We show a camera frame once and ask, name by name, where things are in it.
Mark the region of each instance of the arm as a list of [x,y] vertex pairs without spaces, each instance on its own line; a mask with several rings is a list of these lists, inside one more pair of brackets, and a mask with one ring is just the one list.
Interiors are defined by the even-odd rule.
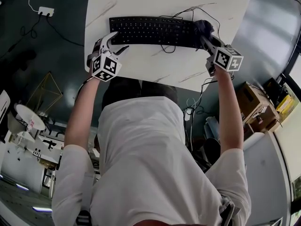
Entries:
[[244,131],[240,109],[228,72],[215,67],[220,100],[221,154],[232,148],[243,149]]
[[99,80],[93,78],[81,89],[75,102],[65,133],[66,145],[79,145],[87,150],[94,99]]

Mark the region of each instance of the marble table top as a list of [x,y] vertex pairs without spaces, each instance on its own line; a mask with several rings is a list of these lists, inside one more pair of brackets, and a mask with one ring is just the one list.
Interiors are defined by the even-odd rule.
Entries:
[[[199,7],[216,18],[220,24],[220,38],[231,44],[243,19],[249,0],[89,0],[85,30],[85,61],[94,43],[110,33],[109,18],[117,16],[173,16],[188,8]],[[181,14],[191,20],[192,12]],[[200,9],[194,10],[194,21],[208,20],[217,36],[218,23]],[[114,51],[123,45],[111,46]],[[209,73],[205,67],[208,52],[176,47],[172,54],[160,45],[130,45],[122,60],[118,76],[152,81],[180,88],[200,91]]]

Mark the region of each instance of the floor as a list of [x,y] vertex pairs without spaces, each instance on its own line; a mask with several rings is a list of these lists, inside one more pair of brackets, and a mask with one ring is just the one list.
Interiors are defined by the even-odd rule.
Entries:
[[[0,6],[0,56],[20,39],[20,28],[26,31],[38,20],[37,13],[27,5],[28,0],[1,0]],[[50,22],[66,38],[84,44],[85,19],[88,0],[31,0],[34,9],[39,6],[55,8]],[[299,4],[294,0],[251,0],[232,46],[244,56],[244,62],[233,81],[239,87],[244,81],[264,83],[276,78],[285,68],[300,32]],[[37,56],[28,64],[25,72],[18,71],[13,79],[23,100],[27,101],[48,71],[51,71],[63,97],[52,107],[50,115],[66,122],[73,107],[72,95],[78,90],[87,74],[84,70],[83,47],[62,40],[47,24],[45,17],[36,26],[38,37],[24,38],[4,59],[11,61],[18,53],[33,49]],[[103,83],[97,93],[92,124],[97,126],[101,113],[102,96],[107,88]],[[178,89],[180,107],[186,100],[199,94]],[[211,84],[203,94],[201,105],[207,112],[217,112],[217,85]],[[202,134],[207,114],[195,116],[194,135]]]

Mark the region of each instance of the black keyboard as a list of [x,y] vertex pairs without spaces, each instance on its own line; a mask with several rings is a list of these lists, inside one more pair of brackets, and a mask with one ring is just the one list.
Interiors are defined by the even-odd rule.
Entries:
[[160,44],[195,48],[193,22],[168,17],[111,17],[112,44]]

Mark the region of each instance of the cardboard box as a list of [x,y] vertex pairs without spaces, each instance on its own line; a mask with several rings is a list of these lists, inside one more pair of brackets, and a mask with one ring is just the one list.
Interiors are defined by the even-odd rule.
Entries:
[[246,82],[237,92],[237,99],[243,123],[250,124],[254,132],[271,131],[278,127],[279,114],[260,88]]
[[250,123],[255,132],[264,133],[266,131],[275,130],[277,126],[279,126],[277,125],[279,114],[273,105],[268,105],[265,113],[260,114],[260,118],[262,119],[260,124],[256,118],[254,118],[254,120]]
[[259,112],[264,106],[271,104],[261,89],[248,82],[236,93],[236,97],[243,114],[243,123],[247,123],[252,115]]

